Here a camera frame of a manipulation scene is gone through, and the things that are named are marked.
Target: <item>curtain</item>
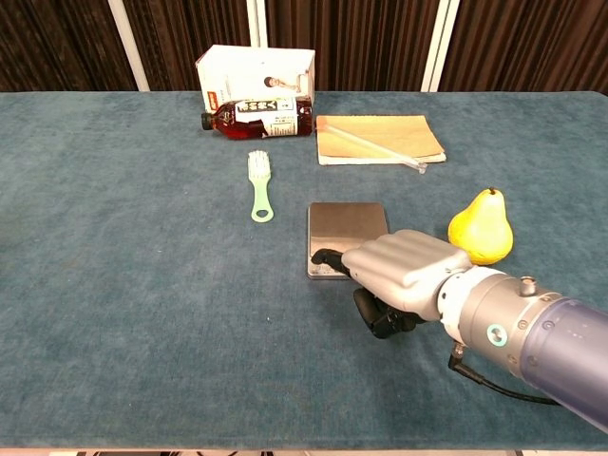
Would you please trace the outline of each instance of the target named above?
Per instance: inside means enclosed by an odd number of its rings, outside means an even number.
[[[608,94],[605,0],[462,0],[440,90]]]
[[[106,0],[0,1],[0,90],[137,90]]]
[[[200,90],[210,46],[249,46],[247,0],[124,0],[150,90]]]
[[[268,44],[313,48],[317,90],[420,90],[439,0],[266,0]]]

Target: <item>bottle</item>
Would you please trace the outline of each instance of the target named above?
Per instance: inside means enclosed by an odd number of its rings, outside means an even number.
[[[308,97],[242,100],[203,112],[202,129],[216,129],[231,140],[269,136],[308,136],[313,132],[313,106]]]

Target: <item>cardboard box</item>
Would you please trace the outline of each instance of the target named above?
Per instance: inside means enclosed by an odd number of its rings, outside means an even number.
[[[314,50],[213,45],[196,62],[205,112],[227,102],[308,96]]]

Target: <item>yellow pear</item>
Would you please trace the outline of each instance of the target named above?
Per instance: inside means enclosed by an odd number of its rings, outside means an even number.
[[[447,237],[468,253],[473,264],[493,264],[506,257],[513,248],[513,231],[506,218],[504,195],[486,188],[454,216]]]

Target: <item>black cable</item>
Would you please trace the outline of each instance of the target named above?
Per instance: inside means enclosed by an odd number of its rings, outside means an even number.
[[[543,404],[546,406],[560,406],[559,402],[554,401],[553,399],[549,399],[546,397],[540,396],[531,396],[529,394],[523,394],[520,392],[513,391],[511,389],[506,389],[498,386],[497,384],[490,382],[483,375],[480,375],[475,370],[470,368],[469,366],[463,364],[462,353],[459,356],[455,356],[452,354],[449,357],[449,362],[447,363],[449,368],[455,372],[460,373],[463,377],[468,378],[469,380],[473,380],[475,383],[483,385],[485,387],[490,388],[500,394],[503,394],[508,397],[512,397],[513,399],[519,399],[521,401],[533,402],[535,404]]]

